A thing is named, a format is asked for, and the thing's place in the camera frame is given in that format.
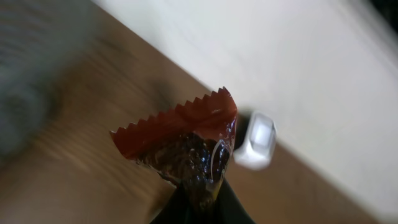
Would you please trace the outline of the red snack wrapper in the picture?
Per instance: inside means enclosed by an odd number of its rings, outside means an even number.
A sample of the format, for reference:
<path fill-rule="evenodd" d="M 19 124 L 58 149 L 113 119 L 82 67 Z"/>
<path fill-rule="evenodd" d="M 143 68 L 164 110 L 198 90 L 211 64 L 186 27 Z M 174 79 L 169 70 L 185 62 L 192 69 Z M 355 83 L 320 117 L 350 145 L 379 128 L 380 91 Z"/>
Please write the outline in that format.
<path fill-rule="evenodd" d="M 129 123 L 110 136 L 124 158 L 182 185 L 198 213 L 210 212 L 236 139 L 238 110 L 225 88 Z"/>

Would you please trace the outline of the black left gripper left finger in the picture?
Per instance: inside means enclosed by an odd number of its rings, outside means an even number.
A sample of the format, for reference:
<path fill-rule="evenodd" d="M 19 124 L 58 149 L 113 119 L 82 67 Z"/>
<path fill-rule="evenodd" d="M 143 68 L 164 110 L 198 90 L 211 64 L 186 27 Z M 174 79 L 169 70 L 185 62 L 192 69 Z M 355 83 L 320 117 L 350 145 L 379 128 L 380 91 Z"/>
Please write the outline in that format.
<path fill-rule="evenodd" d="M 176 188 L 164 208 L 150 224 L 197 224 L 197 216 L 193 211 L 185 189 L 182 185 Z"/>

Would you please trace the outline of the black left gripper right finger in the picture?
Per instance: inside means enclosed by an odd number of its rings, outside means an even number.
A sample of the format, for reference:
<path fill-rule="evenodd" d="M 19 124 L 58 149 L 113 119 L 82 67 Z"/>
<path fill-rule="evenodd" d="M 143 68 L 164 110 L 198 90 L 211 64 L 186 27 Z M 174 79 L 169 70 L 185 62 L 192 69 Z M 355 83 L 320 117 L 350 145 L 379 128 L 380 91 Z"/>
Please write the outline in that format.
<path fill-rule="evenodd" d="M 255 224 L 226 180 L 221 184 L 212 222 L 215 224 Z"/>

